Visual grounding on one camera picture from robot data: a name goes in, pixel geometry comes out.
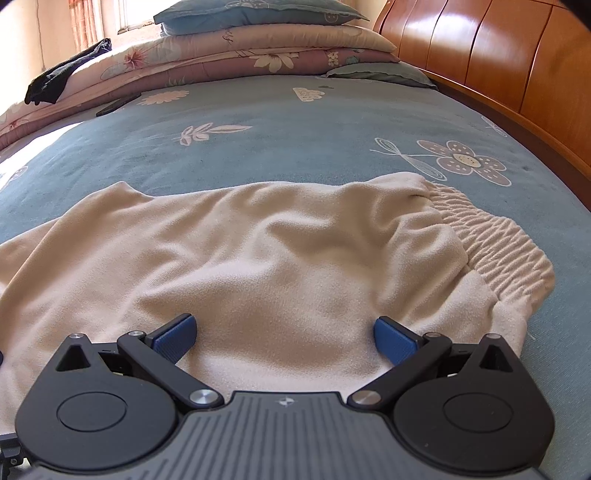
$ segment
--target headboard panel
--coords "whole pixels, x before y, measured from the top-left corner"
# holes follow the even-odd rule
[[[388,0],[374,30],[591,180],[591,33],[558,0]]]

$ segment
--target silver bolt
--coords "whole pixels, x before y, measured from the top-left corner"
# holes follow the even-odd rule
[[[374,390],[359,390],[351,398],[357,405],[375,405],[382,400],[380,394]]]
[[[189,400],[197,405],[211,405],[219,398],[219,394],[208,388],[195,390],[189,395]]]

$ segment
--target pillow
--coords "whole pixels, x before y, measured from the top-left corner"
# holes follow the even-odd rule
[[[181,0],[154,15],[154,23],[162,23],[167,35],[188,35],[242,25],[342,25],[358,18],[367,20],[337,0]]]
[[[409,87],[437,90],[437,87],[421,70],[403,61],[398,63],[353,63],[333,69],[325,73],[323,77],[379,80]]]

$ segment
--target blue bed sheet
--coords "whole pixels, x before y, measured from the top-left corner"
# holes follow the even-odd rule
[[[543,470],[591,471],[591,213],[529,151],[428,89],[371,80],[267,76],[147,92],[114,113],[45,129],[53,143],[0,164],[0,241],[125,180],[149,195],[264,180],[342,184],[413,171],[513,218],[554,264],[523,361],[556,415]],[[2,153],[9,157],[26,138]]]

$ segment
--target triangular cutout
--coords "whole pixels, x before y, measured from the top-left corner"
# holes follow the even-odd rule
[[[480,368],[487,370],[499,370],[501,372],[512,372],[513,369],[509,365],[509,362],[505,358],[503,351],[496,345],[490,345],[486,351],[482,362],[480,362]]]
[[[86,358],[80,345],[72,345],[64,357],[61,359],[56,370],[58,372],[67,372],[69,370],[80,370],[90,367],[90,362]]]

